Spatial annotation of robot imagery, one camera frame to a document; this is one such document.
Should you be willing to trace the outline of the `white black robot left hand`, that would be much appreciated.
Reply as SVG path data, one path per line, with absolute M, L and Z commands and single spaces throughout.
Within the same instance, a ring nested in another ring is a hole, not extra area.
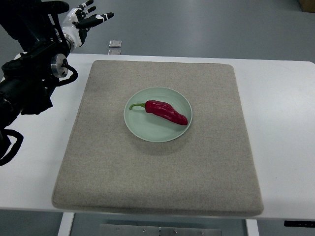
M 87 0 L 73 8 L 62 22 L 62 31 L 70 51 L 81 47 L 88 31 L 114 17 L 113 12 L 93 14 L 96 10 L 93 0 Z

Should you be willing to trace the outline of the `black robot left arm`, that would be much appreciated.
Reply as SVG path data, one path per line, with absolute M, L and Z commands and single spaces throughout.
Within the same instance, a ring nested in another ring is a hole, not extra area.
M 69 10 L 59 0 L 3 0 L 6 12 L 0 23 L 18 40 L 23 52 L 2 66 L 0 84 L 0 163 L 10 162 L 23 142 L 23 135 L 9 129 L 18 115 L 38 115 L 52 107 L 56 87 L 74 82 L 77 71 L 67 56 L 74 38 L 62 30 L 59 14 Z

